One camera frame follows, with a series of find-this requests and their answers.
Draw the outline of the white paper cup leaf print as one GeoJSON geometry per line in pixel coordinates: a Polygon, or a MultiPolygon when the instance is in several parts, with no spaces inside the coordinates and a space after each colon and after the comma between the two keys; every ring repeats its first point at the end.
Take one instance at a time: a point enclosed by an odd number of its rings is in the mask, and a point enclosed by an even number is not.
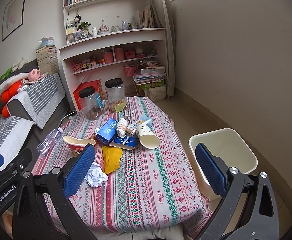
{"type": "Polygon", "coordinates": [[[159,137],[146,125],[141,124],[137,126],[136,135],[140,143],[147,149],[153,150],[160,146],[159,137]]]}

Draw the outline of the grey seat cover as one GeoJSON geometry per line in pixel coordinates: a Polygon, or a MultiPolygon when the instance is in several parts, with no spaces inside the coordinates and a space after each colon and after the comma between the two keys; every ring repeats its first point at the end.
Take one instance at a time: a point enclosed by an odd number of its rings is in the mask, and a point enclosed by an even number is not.
{"type": "Polygon", "coordinates": [[[8,165],[19,153],[26,142],[35,122],[21,117],[4,118],[0,115],[0,154],[8,165]]]}

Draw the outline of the pink pig plush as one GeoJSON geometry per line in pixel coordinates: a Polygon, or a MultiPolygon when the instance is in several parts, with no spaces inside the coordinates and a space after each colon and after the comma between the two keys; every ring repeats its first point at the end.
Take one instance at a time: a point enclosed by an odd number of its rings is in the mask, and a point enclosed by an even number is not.
{"type": "Polygon", "coordinates": [[[43,78],[44,74],[41,73],[40,69],[33,69],[28,73],[28,81],[38,81],[39,79],[43,78]]]}

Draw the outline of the red instant noodle cup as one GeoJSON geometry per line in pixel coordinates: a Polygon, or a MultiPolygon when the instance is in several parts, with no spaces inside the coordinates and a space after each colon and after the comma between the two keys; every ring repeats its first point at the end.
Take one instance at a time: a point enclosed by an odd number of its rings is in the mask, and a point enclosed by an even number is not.
{"type": "Polygon", "coordinates": [[[86,147],[87,144],[91,144],[93,146],[96,145],[96,141],[94,139],[77,139],[74,137],[71,137],[69,135],[66,135],[62,137],[63,141],[66,142],[68,145],[71,153],[74,157],[78,156],[81,151],[86,147]]]}

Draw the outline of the yellow plastic bag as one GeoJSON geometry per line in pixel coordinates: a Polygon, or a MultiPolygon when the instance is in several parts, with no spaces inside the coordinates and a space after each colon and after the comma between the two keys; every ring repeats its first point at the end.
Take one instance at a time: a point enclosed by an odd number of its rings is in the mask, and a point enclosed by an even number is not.
{"type": "Polygon", "coordinates": [[[120,167],[123,150],[117,147],[103,146],[102,153],[104,161],[104,173],[109,174],[116,171],[120,167]]]}

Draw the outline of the tissue with stains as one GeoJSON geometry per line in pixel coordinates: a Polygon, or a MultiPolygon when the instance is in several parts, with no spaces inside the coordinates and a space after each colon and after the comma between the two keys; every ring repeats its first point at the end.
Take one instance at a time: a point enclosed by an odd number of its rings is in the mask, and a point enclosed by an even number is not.
{"type": "Polygon", "coordinates": [[[128,123],[124,118],[121,118],[117,122],[116,131],[117,135],[120,138],[124,138],[126,136],[126,128],[128,127],[128,123]]]}

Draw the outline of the red gift box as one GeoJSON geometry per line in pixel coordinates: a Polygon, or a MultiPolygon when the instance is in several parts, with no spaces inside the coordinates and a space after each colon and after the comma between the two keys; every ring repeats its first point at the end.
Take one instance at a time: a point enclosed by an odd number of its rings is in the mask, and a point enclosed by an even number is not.
{"type": "Polygon", "coordinates": [[[94,80],[81,83],[78,88],[73,92],[75,103],[80,111],[85,103],[84,98],[97,92],[101,100],[104,100],[102,91],[102,83],[100,80],[94,80]]]}

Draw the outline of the white pillow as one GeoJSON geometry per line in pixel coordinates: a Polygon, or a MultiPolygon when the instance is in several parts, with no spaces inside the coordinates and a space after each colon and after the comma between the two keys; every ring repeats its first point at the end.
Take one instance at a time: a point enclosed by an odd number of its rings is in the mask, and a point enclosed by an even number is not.
{"type": "Polygon", "coordinates": [[[28,73],[19,73],[4,80],[4,82],[0,84],[0,99],[5,90],[9,89],[14,83],[22,79],[28,79],[28,73]]]}

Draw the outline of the grey sofa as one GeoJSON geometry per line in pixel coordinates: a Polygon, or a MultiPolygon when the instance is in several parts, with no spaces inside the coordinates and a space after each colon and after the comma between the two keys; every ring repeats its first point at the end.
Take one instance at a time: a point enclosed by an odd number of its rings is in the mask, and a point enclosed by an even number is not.
{"type": "Polygon", "coordinates": [[[58,74],[48,74],[40,82],[18,91],[22,81],[38,68],[33,60],[0,82],[0,171],[24,148],[33,154],[27,165],[32,168],[39,156],[38,144],[59,127],[70,109],[58,74]]]}

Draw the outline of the crumpled white paper ball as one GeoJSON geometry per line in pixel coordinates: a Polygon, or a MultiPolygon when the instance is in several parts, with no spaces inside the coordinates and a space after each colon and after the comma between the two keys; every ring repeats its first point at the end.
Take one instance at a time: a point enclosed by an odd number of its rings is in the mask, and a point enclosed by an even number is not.
{"type": "Polygon", "coordinates": [[[109,178],[108,175],[102,171],[101,166],[93,162],[84,179],[90,187],[100,187],[103,183],[108,181],[109,178]]]}

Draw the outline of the pile of books and papers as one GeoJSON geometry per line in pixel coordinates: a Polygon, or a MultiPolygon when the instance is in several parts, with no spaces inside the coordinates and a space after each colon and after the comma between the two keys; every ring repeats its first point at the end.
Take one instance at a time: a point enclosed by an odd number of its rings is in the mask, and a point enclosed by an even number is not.
{"type": "Polygon", "coordinates": [[[166,85],[166,71],[164,65],[155,61],[137,61],[133,74],[133,81],[142,90],[166,85]]]}

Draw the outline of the blue snack wrapper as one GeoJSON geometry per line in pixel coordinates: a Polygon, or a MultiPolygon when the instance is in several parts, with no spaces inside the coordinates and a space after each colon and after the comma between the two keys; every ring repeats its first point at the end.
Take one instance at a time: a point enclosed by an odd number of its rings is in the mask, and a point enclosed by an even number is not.
{"type": "Polygon", "coordinates": [[[131,151],[138,145],[138,142],[139,142],[139,140],[137,138],[134,138],[134,137],[129,137],[129,136],[126,136],[124,138],[115,137],[109,143],[109,146],[131,151]]]}

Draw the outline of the pink basket hanging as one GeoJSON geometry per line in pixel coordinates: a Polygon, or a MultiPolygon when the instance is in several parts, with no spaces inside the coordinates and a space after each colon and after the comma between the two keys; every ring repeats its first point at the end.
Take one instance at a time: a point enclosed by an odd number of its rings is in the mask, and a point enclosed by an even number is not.
{"type": "Polygon", "coordinates": [[[124,66],[124,72],[125,72],[125,75],[127,77],[132,77],[134,75],[134,73],[136,72],[137,70],[137,67],[134,66],[134,65],[131,65],[131,66],[124,66]]]}

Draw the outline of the jar with mixed nuts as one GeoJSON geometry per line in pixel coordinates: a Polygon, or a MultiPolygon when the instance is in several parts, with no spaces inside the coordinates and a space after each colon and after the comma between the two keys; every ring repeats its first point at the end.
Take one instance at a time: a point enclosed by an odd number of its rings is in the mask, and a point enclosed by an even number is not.
{"type": "Polygon", "coordinates": [[[125,95],[125,86],[121,78],[114,78],[105,82],[105,89],[110,109],[113,113],[119,113],[128,108],[128,101],[125,95]]]}

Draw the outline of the patterned tablecloth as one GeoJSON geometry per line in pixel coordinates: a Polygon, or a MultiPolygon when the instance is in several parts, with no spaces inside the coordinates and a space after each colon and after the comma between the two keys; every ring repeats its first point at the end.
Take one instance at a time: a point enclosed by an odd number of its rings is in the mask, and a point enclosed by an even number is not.
{"type": "Polygon", "coordinates": [[[137,145],[123,151],[119,168],[99,187],[83,181],[70,197],[79,216],[98,238],[107,233],[150,232],[174,225],[195,237],[212,213],[170,118],[146,97],[129,97],[128,108],[118,114],[110,110],[108,101],[103,105],[97,120],[77,113],[64,128],[64,135],[91,138],[111,118],[125,118],[132,124],[149,116],[160,145],[153,150],[137,145]]]}

